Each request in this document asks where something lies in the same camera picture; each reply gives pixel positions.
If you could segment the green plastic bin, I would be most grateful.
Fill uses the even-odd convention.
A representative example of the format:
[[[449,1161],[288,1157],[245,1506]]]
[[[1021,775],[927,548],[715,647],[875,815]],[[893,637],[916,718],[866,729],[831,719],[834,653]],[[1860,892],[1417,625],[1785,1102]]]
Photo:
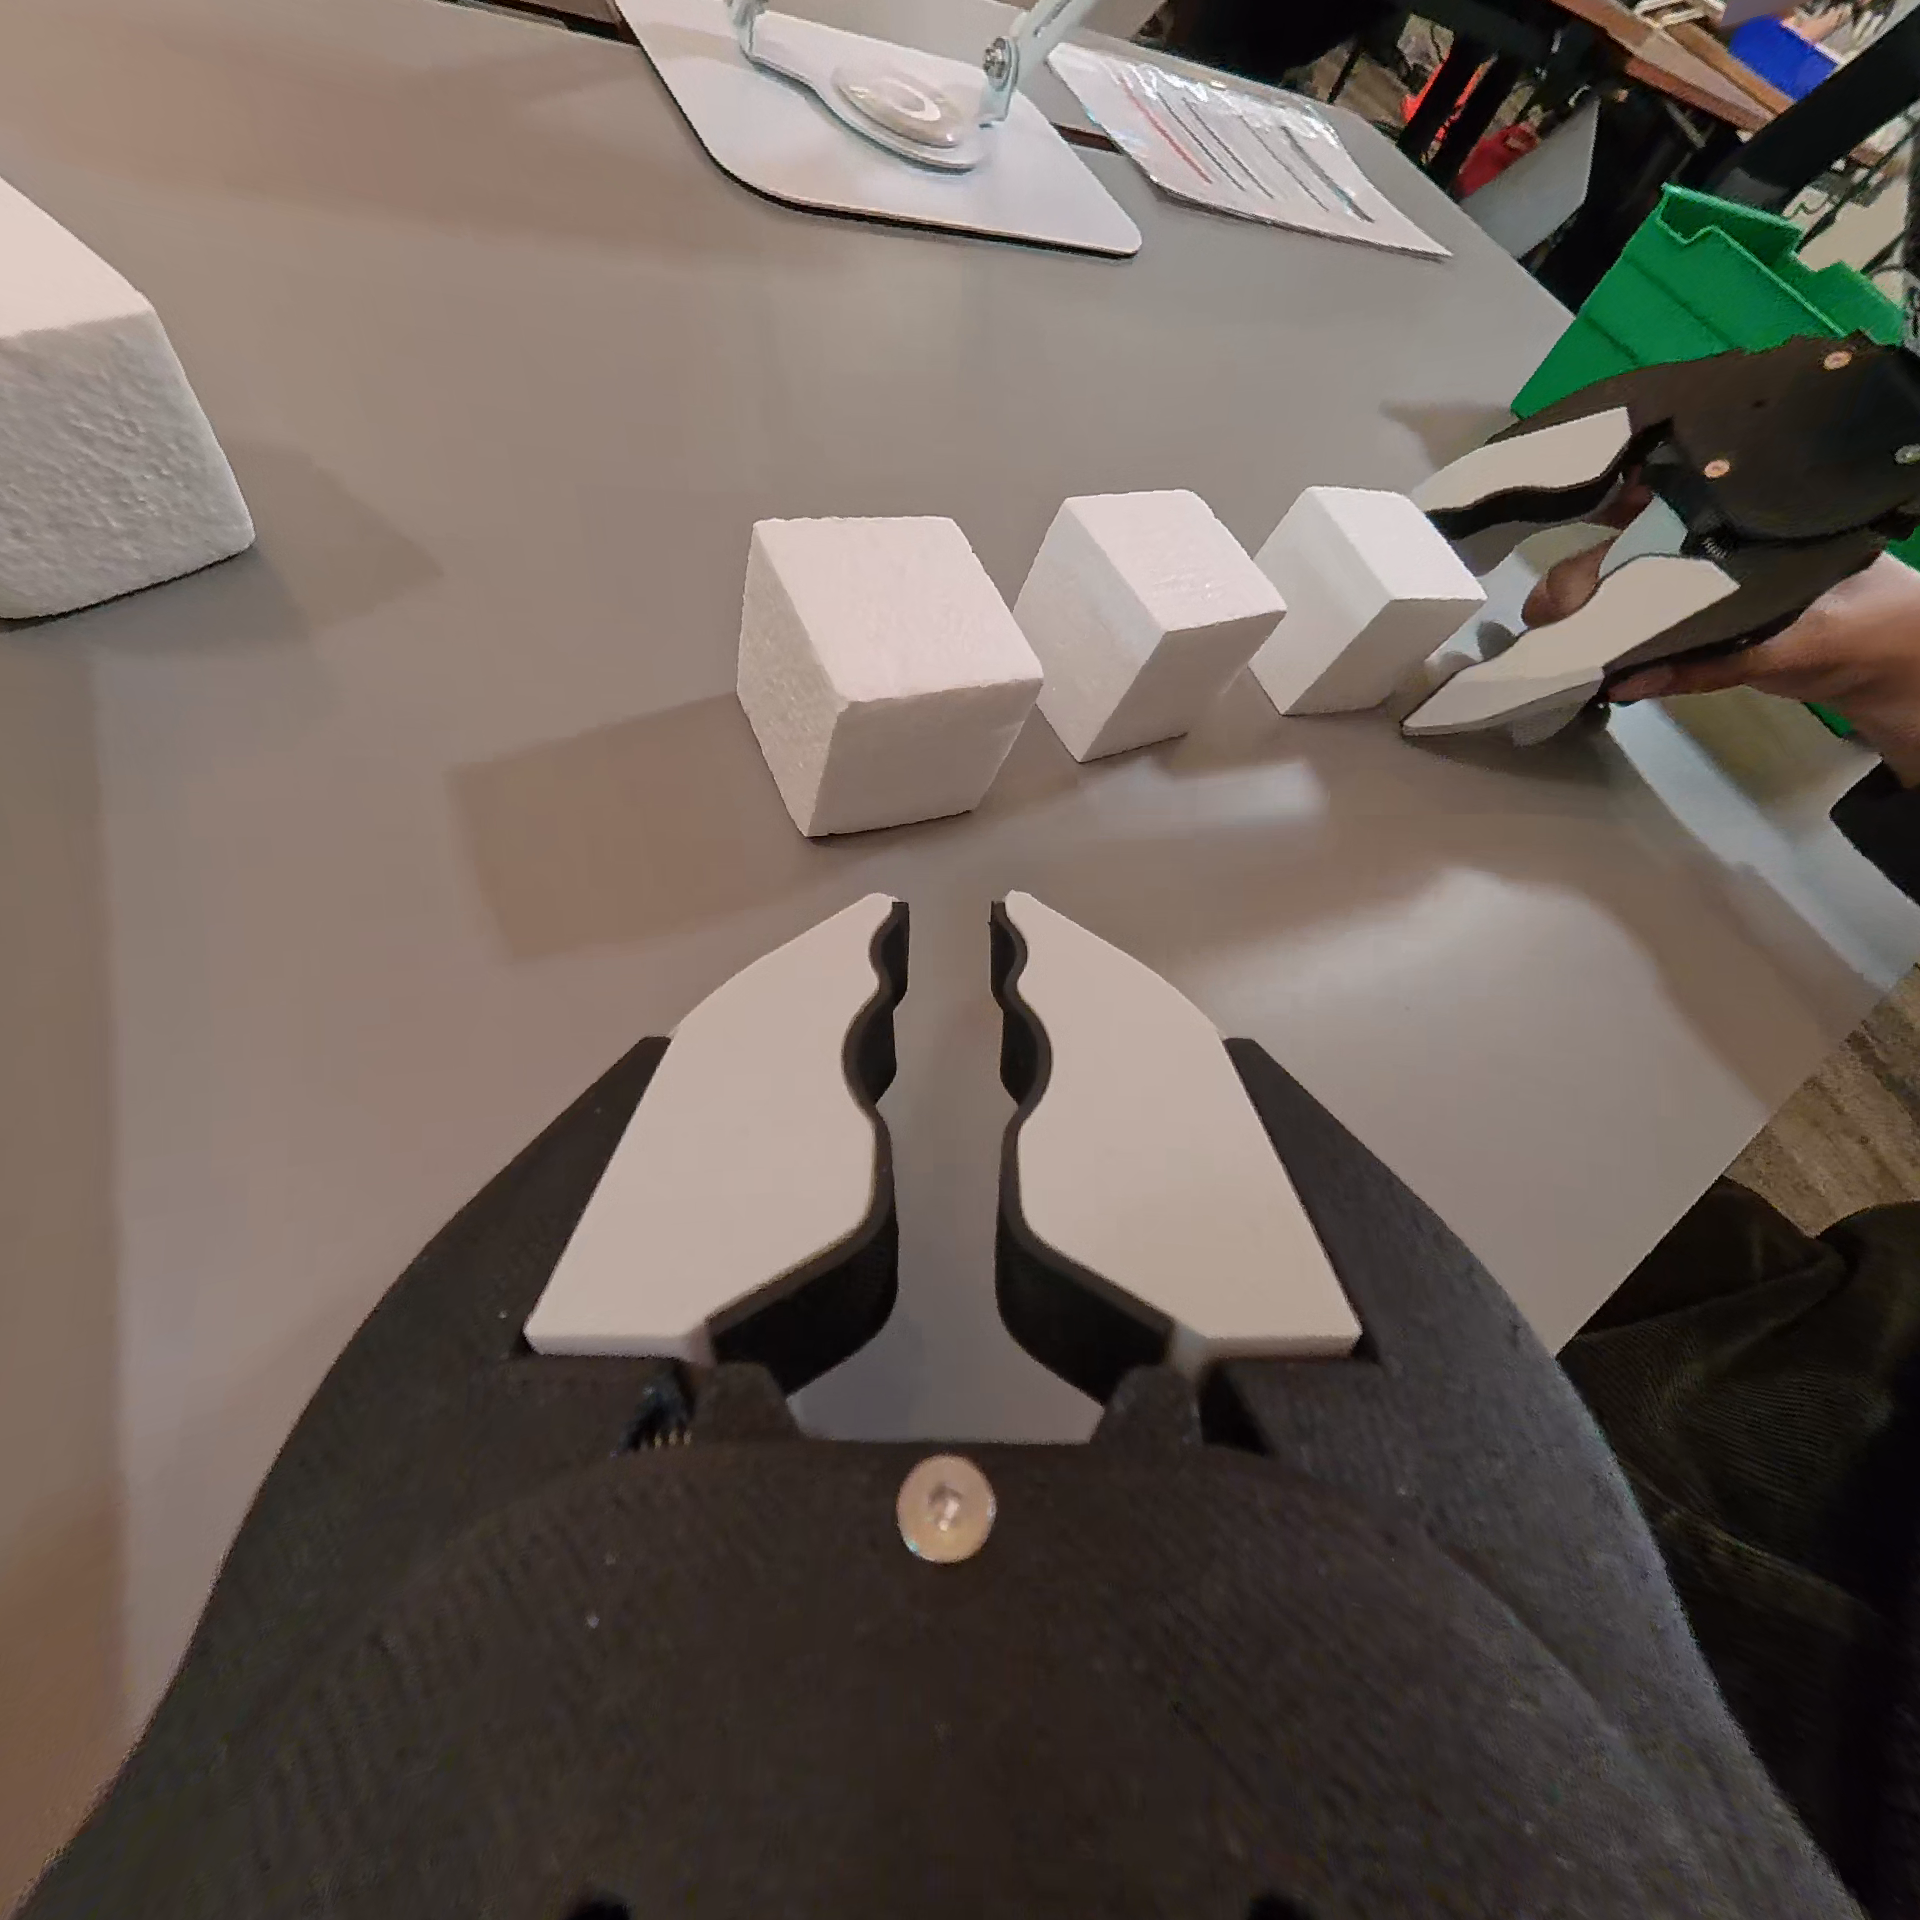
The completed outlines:
[[[1848,265],[1808,265],[1780,215],[1668,186],[1509,407],[1531,420],[1620,373],[1855,337],[1907,345],[1907,302]]]

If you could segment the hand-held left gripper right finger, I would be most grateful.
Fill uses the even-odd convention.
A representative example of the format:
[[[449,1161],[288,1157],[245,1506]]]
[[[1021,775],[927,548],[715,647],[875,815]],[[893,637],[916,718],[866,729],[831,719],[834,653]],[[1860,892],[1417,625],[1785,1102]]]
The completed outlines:
[[[1216,1023],[1027,892],[993,905],[995,1293],[1015,1345],[1107,1404],[1137,1370],[1348,1361],[1361,1319]]]

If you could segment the clear sleeve with printed sheet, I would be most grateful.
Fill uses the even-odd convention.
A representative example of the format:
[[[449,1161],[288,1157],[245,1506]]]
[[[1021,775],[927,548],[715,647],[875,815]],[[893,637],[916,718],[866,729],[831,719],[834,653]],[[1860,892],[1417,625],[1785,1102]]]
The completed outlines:
[[[1080,44],[1057,45],[1048,67],[1172,201],[1395,255],[1452,255],[1371,183],[1308,99]]]

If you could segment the person's right hand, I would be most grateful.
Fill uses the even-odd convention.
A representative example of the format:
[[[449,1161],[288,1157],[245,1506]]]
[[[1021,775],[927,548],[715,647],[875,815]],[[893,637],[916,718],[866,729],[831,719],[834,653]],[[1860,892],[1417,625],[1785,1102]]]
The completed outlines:
[[[1919,783],[1919,574],[1879,556],[1789,627],[1723,657],[1673,658],[1613,681],[1611,703],[1728,687],[1835,709],[1899,783]]]

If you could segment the grey desk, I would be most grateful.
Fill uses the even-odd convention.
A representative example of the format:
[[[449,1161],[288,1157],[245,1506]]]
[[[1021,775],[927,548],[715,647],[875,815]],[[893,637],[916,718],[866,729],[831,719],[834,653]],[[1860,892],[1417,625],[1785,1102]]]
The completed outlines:
[[[1080,1437],[993,1301],[987,985],[1024,889],[1260,1039],[1563,1342],[1909,971],[1797,709],[1512,753],[1242,678],[956,820],[810,843],[737,706],[762,518],[1410,492],[1563,309],[1167,204],[1123,262],[715,172],[623,41],[451,4],[4,4],[4,179],[159,307],[256,546],[4,631],[4,1907],[151,1715],[380,1293],[636,1039],[911,903],[901,1293],[817,1433]]]

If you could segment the grey chair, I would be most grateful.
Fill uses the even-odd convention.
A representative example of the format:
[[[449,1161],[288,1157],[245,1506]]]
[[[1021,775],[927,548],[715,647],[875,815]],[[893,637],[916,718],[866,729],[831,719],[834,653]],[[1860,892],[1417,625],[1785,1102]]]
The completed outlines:
[[[1545,247],[1592,191],[1599,122],[1588,95],[1545,132],[1519,119],[1488,134],[1476,158],[1499,165],[1461,201],[1465,218],[1516,261]]]

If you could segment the person's dark trousers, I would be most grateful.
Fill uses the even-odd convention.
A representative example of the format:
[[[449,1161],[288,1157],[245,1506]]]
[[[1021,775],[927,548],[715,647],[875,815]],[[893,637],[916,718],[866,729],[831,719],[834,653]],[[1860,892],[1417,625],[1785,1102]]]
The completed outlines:
[[[1919,1206],[1720,1179],[1559,1356],[1720,1694],[1871,1915],[1919,1915]]]

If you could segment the white foam cube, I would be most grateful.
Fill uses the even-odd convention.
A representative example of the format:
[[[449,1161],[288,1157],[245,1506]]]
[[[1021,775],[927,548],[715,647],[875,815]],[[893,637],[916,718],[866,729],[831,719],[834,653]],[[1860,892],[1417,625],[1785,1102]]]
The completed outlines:
[[[1040,711],[1080,764],[1189,734],[1287,612],[1189,489],[1069,497],[1015,602]]]
[[[1282,716],[1380,706],[1485,603],[1479,575],[1396,492],[1308,486],[1255,562],[1285,614],[1250,673]]]
[[[96,609],[251,548],[151,300],[3,183],[3,617]]]
[[[991,793],[1043,661],[954,518],[759,518],[737,699],[812,842],[937,823]]]

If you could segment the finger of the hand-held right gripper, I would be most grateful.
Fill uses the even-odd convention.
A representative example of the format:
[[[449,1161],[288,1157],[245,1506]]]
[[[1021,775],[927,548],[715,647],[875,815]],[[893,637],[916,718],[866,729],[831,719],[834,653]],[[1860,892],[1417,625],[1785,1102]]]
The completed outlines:
[[[1643,556],[1599,581],[1576,612],[1527,628],[1498,658],[1461,667],[1399,732],[1410,740],[1501,734],[1539,742],[1572,722],[1636,650],[1738,594],[1705,557]]]
[[[1452,545],[1521,545],[1579,523],[1619,529],[1650,503],[1641,469],[1671,428],[1671,405],[1521,423],[1427,477],[1413,506]]]

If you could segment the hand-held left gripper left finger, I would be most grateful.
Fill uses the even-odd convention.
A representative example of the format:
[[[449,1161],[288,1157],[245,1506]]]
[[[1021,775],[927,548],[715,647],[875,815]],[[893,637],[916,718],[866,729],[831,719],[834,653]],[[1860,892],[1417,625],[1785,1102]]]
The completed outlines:
[[[680,1022],[524,1323],[532,1353],[756,1364],[791,1397],[875,1340],[906,951],[908,905],[868,893]]]

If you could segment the brown wooden table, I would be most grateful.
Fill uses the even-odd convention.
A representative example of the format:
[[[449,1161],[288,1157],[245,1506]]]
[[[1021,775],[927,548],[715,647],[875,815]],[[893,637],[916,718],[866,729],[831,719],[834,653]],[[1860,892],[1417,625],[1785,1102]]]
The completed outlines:
[[[1740,134],[1765,130],[1792,108],[1792,95],[1754,74],[1697,22],[1660,27],[1619,2],[1547,2],[1547,6],[1605,37],[1627,79],[1666,101],[1707,114]]]

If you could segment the silver document stand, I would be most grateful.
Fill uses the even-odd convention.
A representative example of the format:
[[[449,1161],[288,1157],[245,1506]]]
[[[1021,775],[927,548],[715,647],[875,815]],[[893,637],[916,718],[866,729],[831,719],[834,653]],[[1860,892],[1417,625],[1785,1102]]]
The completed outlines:
[[[949,173],[901,158],[840,113],[833,78],[848,63],[923,75],[951,99],[978,94],[977,70],[921,49],[784,11],[759,20],[767,70],[738,45],[724,4],[620,4],[706,158],[768,201],[882,223],[1027,242],[1090,255],[1137,255],[1135,218],[1028,99],[981,138],[978,159]]]

